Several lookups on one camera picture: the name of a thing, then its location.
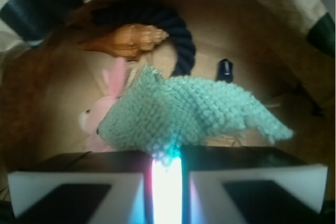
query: seashell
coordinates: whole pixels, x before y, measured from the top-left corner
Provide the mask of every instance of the seashell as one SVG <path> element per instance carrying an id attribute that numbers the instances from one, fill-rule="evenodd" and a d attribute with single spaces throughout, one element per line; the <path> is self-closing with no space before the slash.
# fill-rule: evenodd
<path id="1" fill-rule="evenodd" d="M 139 60 L 141 52 L 151 51 L 168 37 L 162 29 L 152 25 L 127 24 L 99 38 L 76 43 L 85 51 L 100 51 L 127 60 Z"/>

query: led light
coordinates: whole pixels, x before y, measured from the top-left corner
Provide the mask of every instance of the led light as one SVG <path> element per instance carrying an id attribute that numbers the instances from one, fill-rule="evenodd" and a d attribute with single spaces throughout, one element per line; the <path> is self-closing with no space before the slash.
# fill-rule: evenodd
<path id="1" fill-rule="evenodd" d="M 175 158 L 170 167 L 153 161 L 153 208 L 155 224 L 182 222 L 182 169 L 181 159 Z"/>

